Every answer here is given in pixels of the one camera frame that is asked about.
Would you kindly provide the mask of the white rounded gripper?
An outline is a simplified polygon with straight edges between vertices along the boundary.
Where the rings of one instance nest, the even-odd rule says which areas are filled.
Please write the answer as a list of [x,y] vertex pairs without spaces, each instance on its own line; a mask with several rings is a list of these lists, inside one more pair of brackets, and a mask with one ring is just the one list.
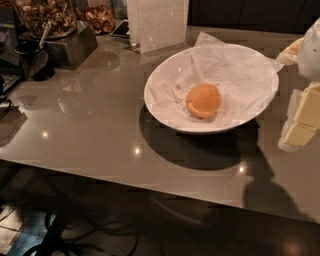
[[[283,65],[298,63],[300,73],[311,81],[320,80],[320,18],[276,58]],[[311,82],[303,91],[294,89],[289,100],[288,119],[281,131],[278,147],[297,152],[320,130],[320,83]]]

